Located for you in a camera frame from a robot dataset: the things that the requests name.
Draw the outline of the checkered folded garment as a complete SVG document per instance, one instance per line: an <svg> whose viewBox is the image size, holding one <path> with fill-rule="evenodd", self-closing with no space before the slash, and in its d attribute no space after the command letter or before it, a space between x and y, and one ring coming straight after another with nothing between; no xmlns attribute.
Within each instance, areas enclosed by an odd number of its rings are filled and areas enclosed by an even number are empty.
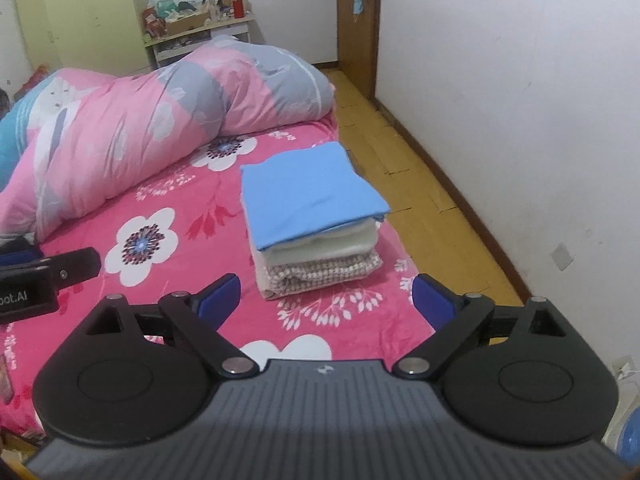
<svg viewBox="0 0 640 480"><path fill-rule="evenodd" d="M267 300L312 292L336 284L362 280L378 270L383 260L375 249L364 254L268 266L252 252L257 288Z"/></svg>

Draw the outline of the cardboard box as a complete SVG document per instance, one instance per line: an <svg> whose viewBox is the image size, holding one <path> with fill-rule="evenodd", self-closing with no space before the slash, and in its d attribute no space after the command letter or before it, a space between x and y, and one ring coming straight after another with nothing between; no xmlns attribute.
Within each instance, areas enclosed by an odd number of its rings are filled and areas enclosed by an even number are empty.
<svg viewBox="0 0 640 480"><path fill-rule="evenodd" d="M179 15L174 20L166 20L165 30L168 36L176 36L204 26L210 20L210 13L195 12Z"/></svg>

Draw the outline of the red bottle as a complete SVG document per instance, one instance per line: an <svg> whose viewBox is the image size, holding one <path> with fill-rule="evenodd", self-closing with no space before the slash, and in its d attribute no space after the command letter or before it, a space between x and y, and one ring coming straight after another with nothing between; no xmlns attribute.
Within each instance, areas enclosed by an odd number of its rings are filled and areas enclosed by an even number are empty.
<svg viewBox="0 0 640 480"><path fill-rule="evenodd" d="M233 11L233 17L236 20L239 20L240 18L245 18L244 0L232 0L232 11Z"/></svg>

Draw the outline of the brown wooden door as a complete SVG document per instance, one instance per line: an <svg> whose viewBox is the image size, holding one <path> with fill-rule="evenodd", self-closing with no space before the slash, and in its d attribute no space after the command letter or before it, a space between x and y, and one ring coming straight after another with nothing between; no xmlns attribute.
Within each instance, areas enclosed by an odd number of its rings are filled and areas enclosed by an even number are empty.
<svg viewBox="0 0 640 480"><path fill-rule="evenodd" d="M363 0L363 14L352 15L352 0L337 3L337 63L369 100L374 98L378 71L381 0Z"/></svg>

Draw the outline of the cream folded garment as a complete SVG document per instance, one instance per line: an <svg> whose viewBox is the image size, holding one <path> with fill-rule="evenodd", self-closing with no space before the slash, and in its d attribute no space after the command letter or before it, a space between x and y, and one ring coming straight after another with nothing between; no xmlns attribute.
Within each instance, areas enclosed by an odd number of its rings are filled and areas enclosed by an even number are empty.
<svg viewBox="0 0 640 480"><path fill-rule="evenodd" d="M376 244L378 244L378 222L369 218L304 236L292 242L277 244L264 250L259 250L254 244L250 244L250 254L258 252L265 258L268 266L282 266L288 263L360 255L375 249Z"/></svg>

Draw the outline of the blue plastic object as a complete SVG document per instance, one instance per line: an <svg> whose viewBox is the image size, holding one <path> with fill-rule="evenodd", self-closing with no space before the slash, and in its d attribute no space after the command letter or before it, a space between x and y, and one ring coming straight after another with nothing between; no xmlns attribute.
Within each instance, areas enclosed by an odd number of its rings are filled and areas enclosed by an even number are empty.
<svg viewBox="0 0 640 480"><path fill-rule="evenodd" d="M639 407L620 408L606 430L603 443L630 466L639 466Z"/></svg>

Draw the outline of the blue face mask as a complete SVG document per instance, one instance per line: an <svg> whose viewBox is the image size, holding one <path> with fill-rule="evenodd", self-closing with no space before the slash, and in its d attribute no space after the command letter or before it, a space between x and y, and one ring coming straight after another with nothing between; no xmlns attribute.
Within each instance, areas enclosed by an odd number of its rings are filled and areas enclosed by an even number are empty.
<svg viewBox="0 0 640 480"><path fill-rule="evenodd" d="M352 0L352 15L356 18L363 14L363 0Z"/></svg>

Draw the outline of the pink grey floral quilt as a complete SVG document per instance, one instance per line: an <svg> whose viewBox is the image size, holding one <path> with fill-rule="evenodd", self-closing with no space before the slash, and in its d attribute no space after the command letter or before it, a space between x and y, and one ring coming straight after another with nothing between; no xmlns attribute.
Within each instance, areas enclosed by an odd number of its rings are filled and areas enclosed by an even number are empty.
<svg viewBox="0 0 640 480"><path fill-rule="evenodd" d="M1 121L2 243L42 242L218 136L314 122L333 102L302 58L232 36L143 75L57 70Z"/></svg>

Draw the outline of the wall socket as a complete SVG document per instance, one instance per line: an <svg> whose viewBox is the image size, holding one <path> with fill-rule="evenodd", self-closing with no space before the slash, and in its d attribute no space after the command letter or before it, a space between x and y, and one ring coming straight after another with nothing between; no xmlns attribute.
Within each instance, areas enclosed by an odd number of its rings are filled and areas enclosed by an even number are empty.
<svg viewBox="0 0 640 480"><path fill-rule="evenodd" d="M556 246L550 257L560 272L565 271L574 262L574 257L564 243Z"/></svg>

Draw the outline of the light blue t-shirt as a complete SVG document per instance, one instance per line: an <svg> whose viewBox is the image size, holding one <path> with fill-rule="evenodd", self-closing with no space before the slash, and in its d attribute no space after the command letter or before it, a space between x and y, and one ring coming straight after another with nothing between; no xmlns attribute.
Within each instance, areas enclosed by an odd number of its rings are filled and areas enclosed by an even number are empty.
<svg viewBox="0 0 640 480"><path fill-rule="evenodd" d="M390 212L341 143L275 154L241 167L241 202L256 249L269 249Z"/></svg>

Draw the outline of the yellow green wardrobe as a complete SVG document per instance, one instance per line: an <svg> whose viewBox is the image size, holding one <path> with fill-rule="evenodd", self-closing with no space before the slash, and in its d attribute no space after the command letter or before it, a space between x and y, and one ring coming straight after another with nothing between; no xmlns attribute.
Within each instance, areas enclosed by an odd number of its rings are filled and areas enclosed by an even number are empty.
<svg viewBox="0 0 640 480"><path fill-rule="evenodd" d="M150 70L141 14L149 0L15 0L30 65L115 76Z"/></svg>

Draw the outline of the cluttered white side table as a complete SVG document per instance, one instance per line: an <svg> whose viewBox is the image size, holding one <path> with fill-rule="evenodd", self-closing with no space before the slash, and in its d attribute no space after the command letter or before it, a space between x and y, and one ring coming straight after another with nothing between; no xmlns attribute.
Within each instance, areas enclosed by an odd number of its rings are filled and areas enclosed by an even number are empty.
<svg viewBox="0 0 640 480"><path fill-rule="evenodd" d="M244 6L245 18L236 20L233 17L232 0L150 2L141 13L141 21L145 51L152 70L178 61L217 36L231 36L251 42L250 24L254 22L254 16L247 0L244 0ZM166 34L166 20L205 11L210 13L210 20L204 26L176 36Z"/></svg>

